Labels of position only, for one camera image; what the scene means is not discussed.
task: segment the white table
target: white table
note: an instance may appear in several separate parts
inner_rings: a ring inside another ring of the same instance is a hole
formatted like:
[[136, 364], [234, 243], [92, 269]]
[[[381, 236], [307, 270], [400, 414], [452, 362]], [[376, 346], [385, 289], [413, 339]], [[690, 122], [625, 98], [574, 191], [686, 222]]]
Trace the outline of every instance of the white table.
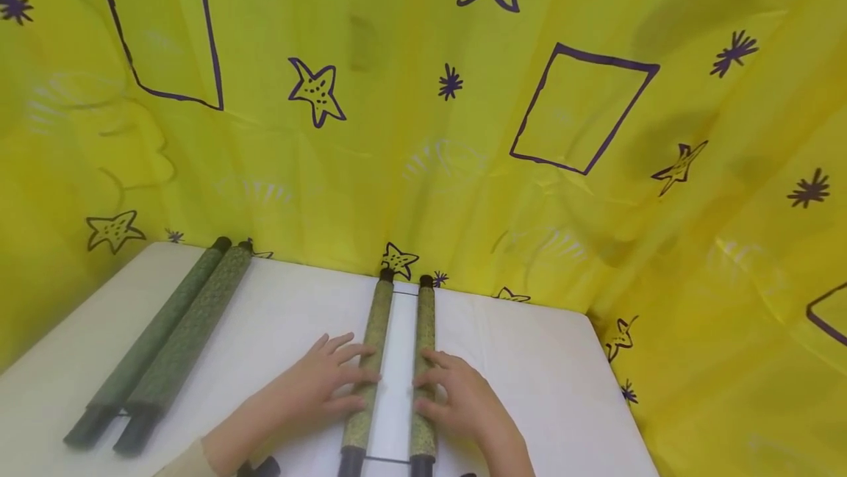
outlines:
[[[361, 338], [374, 277], [253, 259], [171, 411], [136, 459], [62, 438], [202, 253], [155, 243], [0, 376], [0, 476], [149, 477], [323, 332]], [[407, 477], [417, 286], [396, 282], [363, 477]], [[539, 477], [657, 477], [589, 320], [573, 312], [436, 289], [437, 347], [489, 380], [523, 432]], [[274, 451], [282, 476], [335, 476], [342, 426]], [[399, 462], [380, 461], [389, 459]], [[440, 438], [438, 477], [488, 475], [478, 451]]]

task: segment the child's hand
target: child's hand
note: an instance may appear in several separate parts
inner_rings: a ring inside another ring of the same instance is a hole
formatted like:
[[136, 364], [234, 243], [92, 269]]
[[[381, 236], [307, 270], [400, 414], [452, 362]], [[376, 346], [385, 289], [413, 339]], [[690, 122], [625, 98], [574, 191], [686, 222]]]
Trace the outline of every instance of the child's hand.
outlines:
[[423, 350], [424, 358], [435, 364], [414, 380], [415, 387], [439, 384], [447, 392], [446, 404], [428, 398], [415, 401], [415, 410], [452, 434], [470, 437], [480, 448], [503, 436], [517, 433], [517, 427], [488, 381], [464, 359], [443, 352]]
[[202, 439], [203, 450], [218, 476], [232, 476], [241, 462], [280, 428], [314, 426], [364, 409], [357, 395], [333, 398], [350, 383], [376, 383], [379, 373], [345, 365], [356, 356], [376, 352], [369, 345], [346, 345], [352, 332], [329, 339], [324, 334], [289, 370], [247, 398], [232, 415]]
[[324, 334], [305, 356], [256, 393], [268, 414], [280, 426], [311, 426], [338, 420], [350, 412], [364, 409], [358, 395], [333, 398], [335, 390], [350, 383], [376, 383], [379, 372], [345, 365], [356, 356], [376, 352], [372, 345], [347, 345], [352, 332], [329, 339]]

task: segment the yellow backdrop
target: yellow backdrop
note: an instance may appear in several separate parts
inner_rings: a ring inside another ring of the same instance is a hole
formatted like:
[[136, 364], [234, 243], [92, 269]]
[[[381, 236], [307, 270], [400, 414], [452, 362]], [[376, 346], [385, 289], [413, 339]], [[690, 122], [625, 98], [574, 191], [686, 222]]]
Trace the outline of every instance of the yellow backdrop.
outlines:
[[588, 313], [664, 477], [847, 473], [843, 0], [0, 17], [0, 367], [145, 244], [251, 237]]

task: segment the sleeve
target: sleeve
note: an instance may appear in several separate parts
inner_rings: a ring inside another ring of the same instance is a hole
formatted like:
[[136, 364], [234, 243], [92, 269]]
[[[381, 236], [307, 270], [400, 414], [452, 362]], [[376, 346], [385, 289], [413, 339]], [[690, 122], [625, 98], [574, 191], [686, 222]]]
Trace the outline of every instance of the sleeve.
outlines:
[[203, 453], [200, 439], [179, 455], [170, 464], [163, 467], [154, 477], [218, 477], [214, 473]]

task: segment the green patterned tube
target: green patterned tube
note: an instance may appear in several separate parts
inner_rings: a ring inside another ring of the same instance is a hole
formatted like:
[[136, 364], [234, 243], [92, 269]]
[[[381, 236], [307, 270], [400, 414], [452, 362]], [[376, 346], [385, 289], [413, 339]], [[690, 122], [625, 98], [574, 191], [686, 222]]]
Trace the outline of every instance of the green patterned tube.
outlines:
[[132, 419], [127, 423], [115, 450], [138, 455], [161, 417], [171, 408], [196, 360], [224, 313], [250, 265], [252, 247], [242, 242], [230, 248], [210, 280], [202, 287], [168, 342], [126, 402]]
[[[415, 329], [415, 376], [432, 369], [433, 364], [424, 359], [421, 351], [435, 349], [435, 290], [432, 277], [421, 277], [418, 289], [418, 322]], [[435, 399], [431, 387], [415, 389], [414, 398]], [[412, 436], [409, 440], [409, 462], [411, 477], [432, 477], [435, 457], [438, 454], [438, 437], [435, 425], [430, 420], [412, 412]]]
[[[376, 353], [364, 356], [359, 366], [379, 372], [382, 369], [382, 355], [385, 337], [388, 334], [388, 319], [391, 314], [391, 298], [394, 296], [394, 271], [384, 269], [379, 273], [379, 281], [374, 290], [368, 326], [365, 328], [364, 344], [376, 347]], [[353, 389], [354, 394], [362, 395], [367, 406], [362, 411], [353, 412], [344, 425], [344, 439], [341, 442], [341, 465], [339, 477], [359, 477], [368, 451], [370, 426], [374, 417], [376, 384], [365, 383]]]
[[164, 347], [171, 332], [188, 311], [203, 284], [231, 245], [229, 238], [219, 237], [212, 247], [197, 259], [188, 275], [182, 279], [150, 323], [147, 323], [147, 327], [124, 358], [106, 378], [94, 398], [91, 398], [85, 413], [65, 437], [65, 444], [82, 449], [91, 448], [96, 444], [106, 427], [123, 408], [129, 394], [156, 359], [156, 354]]

